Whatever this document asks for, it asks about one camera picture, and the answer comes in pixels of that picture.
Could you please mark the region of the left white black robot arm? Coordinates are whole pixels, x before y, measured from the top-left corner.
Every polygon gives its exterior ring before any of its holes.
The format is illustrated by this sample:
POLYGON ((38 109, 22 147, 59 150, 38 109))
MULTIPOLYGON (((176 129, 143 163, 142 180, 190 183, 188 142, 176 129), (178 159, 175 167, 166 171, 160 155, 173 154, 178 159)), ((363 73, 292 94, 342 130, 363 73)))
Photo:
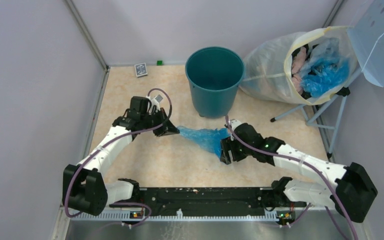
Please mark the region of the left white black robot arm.
POLYGON ((180 131, 169 120, 171 114, 160 107, 162 99, 160 95, 132 97, 129 108, 113 121, 97 147, 76 165, 65 167, 62 203, 69 217, 74 217, 69 209, 98 216, 106 206, 115 202, 123 201, 129 207, 140 202, 136 181, 122 178, 105 183, 104 175, 139 134, 153 132, 157 137, 179 134, 180 131))

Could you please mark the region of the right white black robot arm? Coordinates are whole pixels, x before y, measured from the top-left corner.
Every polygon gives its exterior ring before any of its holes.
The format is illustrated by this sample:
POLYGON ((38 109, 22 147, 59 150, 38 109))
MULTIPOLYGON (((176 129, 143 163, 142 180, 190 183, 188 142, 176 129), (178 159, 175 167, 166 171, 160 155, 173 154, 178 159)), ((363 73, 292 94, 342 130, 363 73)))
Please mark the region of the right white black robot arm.
POLYGON ((365 220, 378 190, 362 165, 342 165, 316 158, 276 137, 263 137, 252 125, 236 119, 228 129, 233 132, 220 141, 220 161, 226 165, 253 157, 260 163, 312 179, 305 182, 284 177, 273 182, 273 200, 277 205, 307 202, 334 208, 354 223, 365 220))

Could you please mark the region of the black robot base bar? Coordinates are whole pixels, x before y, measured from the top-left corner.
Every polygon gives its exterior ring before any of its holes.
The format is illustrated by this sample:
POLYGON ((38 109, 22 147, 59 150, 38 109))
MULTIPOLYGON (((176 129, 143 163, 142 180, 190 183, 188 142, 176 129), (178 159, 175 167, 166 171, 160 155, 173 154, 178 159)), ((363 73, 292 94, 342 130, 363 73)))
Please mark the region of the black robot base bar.
POLYGON ((186 217, 263 216, 307 206, 270 187, 148 187, 134 192, 128 202, 149 206, 153 217, 174 216, 178 210, 186 217))

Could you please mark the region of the blue plastic trash bag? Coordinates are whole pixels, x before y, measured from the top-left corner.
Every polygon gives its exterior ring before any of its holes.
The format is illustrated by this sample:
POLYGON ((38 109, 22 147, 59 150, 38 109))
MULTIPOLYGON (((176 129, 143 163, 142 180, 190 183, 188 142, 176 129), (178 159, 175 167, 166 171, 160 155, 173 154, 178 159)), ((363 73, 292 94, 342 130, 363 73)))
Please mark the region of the blue plastic trash bag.
POLYGON ((221 140, 230 137, 226 128, 216 129, 192 129, 185 126, 178 126, 179 134, 189 141, 199 145, 199 147, 209 153, 221 157, 222 147, 221 140))

